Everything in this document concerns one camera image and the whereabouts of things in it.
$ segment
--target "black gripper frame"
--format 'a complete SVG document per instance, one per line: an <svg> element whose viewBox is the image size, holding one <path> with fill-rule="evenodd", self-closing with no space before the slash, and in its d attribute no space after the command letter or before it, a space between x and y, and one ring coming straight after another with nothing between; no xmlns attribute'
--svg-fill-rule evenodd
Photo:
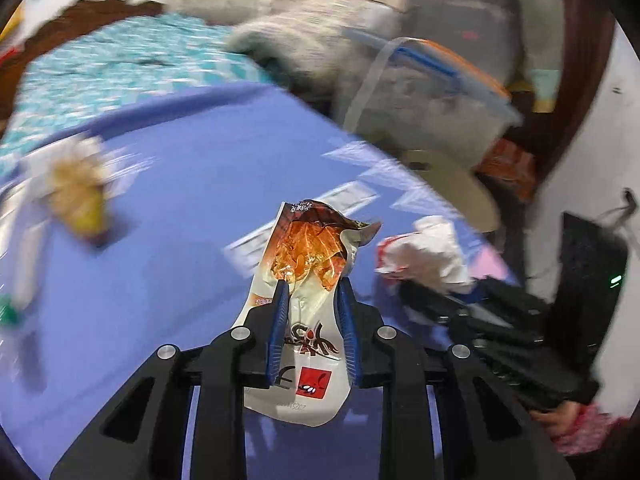
<svg viewBox="0 0 640 480"><path fill-rule="evenodd" d="M414 282L402 282L400 297L412 309L447 325L453 342L474 348L526 408L548 411L573 399L584 389L584 381L545 344L541 318L548 305L493 278L479 283L487 294L481 303L484 309L507 320L510 328L475 318L463 303Z"/></svg>
<svg viewBox="0 0 640 480"><path fill-rule="evenodd" d="M336 311L357 341L353 386L383 387L379 480L437 478L428 384L442 434L445 480L572 480L551 442L467 346L427 354L338 282ZM160 347L76 438L51 480L180 480L194 386L191 480L245 480L243 389L274 383L275 340L287 283L270 304L249 311L244 327L181 352ZM349 320L348 327L343 321Z"/></svg>

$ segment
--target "patterned blanket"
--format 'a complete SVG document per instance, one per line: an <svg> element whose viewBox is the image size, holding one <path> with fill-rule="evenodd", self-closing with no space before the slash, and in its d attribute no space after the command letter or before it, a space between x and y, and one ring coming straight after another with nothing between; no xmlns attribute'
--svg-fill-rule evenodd
<svg viewBox="0 0 640 480"><path fill-rule="evenodd" d="M185 86L270 82L251 59L224 49L230 27L178 14L136 16L40 56L25 70L0 146L0 175L56 131Z"/></svg>

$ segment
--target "wooden furniture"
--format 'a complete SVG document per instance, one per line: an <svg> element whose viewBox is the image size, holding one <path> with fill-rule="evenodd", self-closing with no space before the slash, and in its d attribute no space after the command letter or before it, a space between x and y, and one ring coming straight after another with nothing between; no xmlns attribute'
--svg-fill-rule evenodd
<svg viewBox="0 0 640 480"><path fill-rule="evenodd" d="M45 23L29 38L24 51L0 65L0 136L14 108L14 99L22 72L41 54L88 34L97 28L131 16L157 16L162 4L143 2L137 5L124 0L80 0L62 14Z"/></svg>
<svg viewBox="0 0 640 480"><path fill-rule="evenodd" d="M564 0L564 57L556 108L532 113L532 94L514 94L524 124L505 137L536 158L538 184L562 158L586 117L609 60L616 20L606 0Z"/></svg>

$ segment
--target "metal screw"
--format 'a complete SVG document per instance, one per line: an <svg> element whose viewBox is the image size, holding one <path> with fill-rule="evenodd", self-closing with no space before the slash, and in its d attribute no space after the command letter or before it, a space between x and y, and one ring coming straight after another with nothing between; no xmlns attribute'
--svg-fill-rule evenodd
<svg viewBox="0 0 640 480"><path fill-rule="evenodd" d="M247 339L250 335L251 335L251 330L249 330L245 326L236 326L231 331L231 337L236 341L242 341L244 339Z"/></svg>
<svg viewBox="0 0 640 480"><path fill-rule="evenodd" d="M464 345L455 345L451 349L451 353L455 355L458 359L466 359L471 355L471 350Z"/></svg>
<svg viewBox="0 0 640 480"><path fill-rule="evenodd" d="M161 359L171 359L175 355L175 346L163 345L158 349L156 354Z"/></svg>
<svg viewBox="0 0 640 480"><path fill-rule="evenodd" d="M398 332L396 332L396 329L392 326L385 325L378 329L378 336L382 339L393 339L397 334Z"/></svg>

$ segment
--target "red logo square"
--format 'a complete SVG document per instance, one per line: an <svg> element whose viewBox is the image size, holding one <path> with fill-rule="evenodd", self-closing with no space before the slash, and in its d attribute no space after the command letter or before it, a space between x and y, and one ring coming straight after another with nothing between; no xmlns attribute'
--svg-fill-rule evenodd
<svg viewBox="0 0 640 480"><path fill-rule="evenodd" d="M316 370L315 368L303 366L296 393L303 397L322 399L327 386L329 386L330 378L331 372L329 370Z"/></svg>

